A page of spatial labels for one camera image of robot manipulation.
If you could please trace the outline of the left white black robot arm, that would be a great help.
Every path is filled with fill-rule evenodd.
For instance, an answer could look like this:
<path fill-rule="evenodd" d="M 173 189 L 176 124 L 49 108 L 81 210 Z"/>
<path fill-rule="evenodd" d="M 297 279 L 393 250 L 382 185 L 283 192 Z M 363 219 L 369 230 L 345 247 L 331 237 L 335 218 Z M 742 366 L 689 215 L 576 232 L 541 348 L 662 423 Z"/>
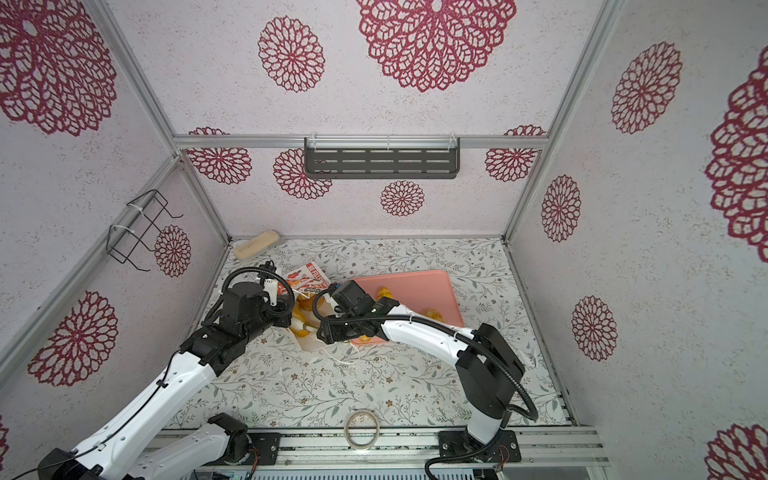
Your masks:
<path fill-rule="evenodd" d="M 225 280 L 201 326 L 174 352 L 157 378 L 98 432 L 39 463 L 40 479 L 178 479 L 207 463 L 241 464 L 255 453 L 247 426 L 217 414 L 168 447 L 149 443 L 195 394 L 271 327 L 287 327 L 296 304 L 290 285 L 258 269 L 256 282 Z"/>

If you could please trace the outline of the round fake bread roll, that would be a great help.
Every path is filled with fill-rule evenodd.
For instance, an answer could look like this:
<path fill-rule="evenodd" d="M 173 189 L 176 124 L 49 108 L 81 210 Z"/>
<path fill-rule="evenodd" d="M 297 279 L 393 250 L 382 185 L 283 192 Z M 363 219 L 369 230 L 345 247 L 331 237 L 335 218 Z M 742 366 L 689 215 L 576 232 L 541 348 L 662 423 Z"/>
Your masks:
<path fill-rule="evenodd" d="M 444 318 L 442 314 L 437 309 L 434 309 L 434 308 L 424 309 L 420 312 L 420 314 L 431 320 L 434 320 L 440 323 L 444 322 Z"/>

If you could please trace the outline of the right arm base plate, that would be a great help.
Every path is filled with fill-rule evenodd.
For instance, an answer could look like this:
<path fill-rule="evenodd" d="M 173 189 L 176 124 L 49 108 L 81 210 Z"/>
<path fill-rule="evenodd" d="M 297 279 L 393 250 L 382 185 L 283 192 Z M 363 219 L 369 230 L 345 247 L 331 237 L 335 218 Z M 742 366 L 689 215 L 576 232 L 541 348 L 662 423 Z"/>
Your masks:
<path fill-rule="evenodd" d="M 519 463 L 522 459 L 517 437 L 512 430 L 499 430 L 488 443 L 472 437 L 467 429 L 438 433 L 440 459 L 447 463 Z"/>

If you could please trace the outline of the long fake bread piece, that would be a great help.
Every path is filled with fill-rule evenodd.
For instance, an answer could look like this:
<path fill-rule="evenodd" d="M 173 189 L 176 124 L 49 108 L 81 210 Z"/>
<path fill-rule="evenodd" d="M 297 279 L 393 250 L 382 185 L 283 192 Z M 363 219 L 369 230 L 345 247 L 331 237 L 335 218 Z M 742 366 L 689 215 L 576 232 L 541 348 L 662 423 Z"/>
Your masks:
<path fill-rule="evenodd" d="M 394 299 L 392 293 L 386 287 L 381 287 L 377 291 L 376 300 L 379 301 L 379 300 L 382 300 L 382 299 Z"/>

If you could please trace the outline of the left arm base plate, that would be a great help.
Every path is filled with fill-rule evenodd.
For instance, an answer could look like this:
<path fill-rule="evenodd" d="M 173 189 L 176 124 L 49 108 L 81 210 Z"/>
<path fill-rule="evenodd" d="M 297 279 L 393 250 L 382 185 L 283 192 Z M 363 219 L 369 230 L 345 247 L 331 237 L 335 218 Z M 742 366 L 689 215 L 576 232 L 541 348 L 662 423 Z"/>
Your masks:
<path fill-rule="evenodd" d="M 280 449 L 280 433 L 243 433 L 235 436 L 219 458 L 205 467 L 257 467 L 274 466 Z"/>

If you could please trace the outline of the white paper gift bag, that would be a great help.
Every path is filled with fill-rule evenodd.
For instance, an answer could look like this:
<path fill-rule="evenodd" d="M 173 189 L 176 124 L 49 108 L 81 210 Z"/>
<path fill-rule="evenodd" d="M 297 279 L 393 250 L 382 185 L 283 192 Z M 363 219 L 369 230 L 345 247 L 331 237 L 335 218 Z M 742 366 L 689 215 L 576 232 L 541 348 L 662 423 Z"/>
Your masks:
<path fill-rule="evenodd" d="M 279 338 L 285 359 L 306 361 L 309 355 L 324 354 L 339 365 L 354 365 L 354 361 L 334 356 L 331 346 L 321 341 L 321 322 L 312 309 L 318 294 L 330 286 L 330 280 L 315 262 L 308 262 L 292 271 L 279 274 L 287 281 L 295 297 L 292 317 L 285 333 Z"/>

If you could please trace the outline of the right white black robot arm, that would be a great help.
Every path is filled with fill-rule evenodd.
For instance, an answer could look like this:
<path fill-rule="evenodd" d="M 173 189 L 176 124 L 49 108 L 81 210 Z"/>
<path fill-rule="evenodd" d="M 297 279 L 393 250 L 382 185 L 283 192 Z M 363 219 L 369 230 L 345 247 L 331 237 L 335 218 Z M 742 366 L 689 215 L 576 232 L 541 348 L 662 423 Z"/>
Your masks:
<path fill-rule="evenodd" d="M 388 297 L 379 300 L 350 280 L 333 284 L 312 301 L 326 344 L 377 337 L 411 346 L 453 367 L 470 405 L 467 435 L 487 445 L 513 414 L 527 420 L 539 412 L 522 385 L 525 367 L 501 333 L 483 323 L 456 327 L 419 314 Z"/>

